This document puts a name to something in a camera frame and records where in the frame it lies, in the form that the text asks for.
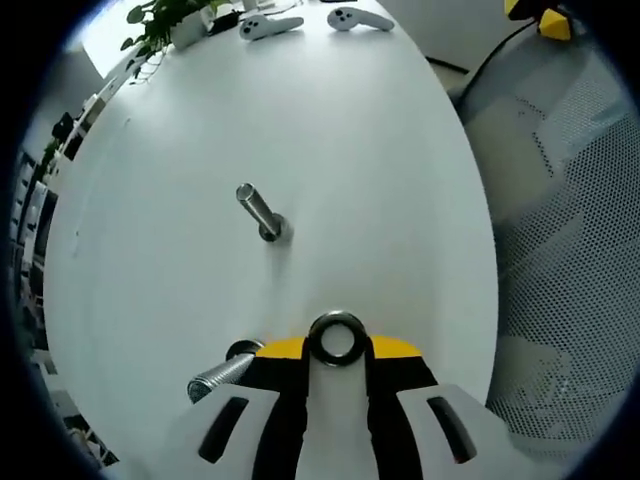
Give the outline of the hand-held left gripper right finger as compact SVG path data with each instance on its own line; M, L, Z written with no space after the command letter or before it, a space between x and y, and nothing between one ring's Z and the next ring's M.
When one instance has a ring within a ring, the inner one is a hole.
M503 420L440 384L414 345L371 336L365 350L367 426L381 479L528 479Z

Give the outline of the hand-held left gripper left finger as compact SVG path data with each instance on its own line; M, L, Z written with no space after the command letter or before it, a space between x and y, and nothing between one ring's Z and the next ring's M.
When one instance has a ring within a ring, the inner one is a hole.
M213 389L174 423L166 479L293 479L307 429L308 339L260 349L240 379Z

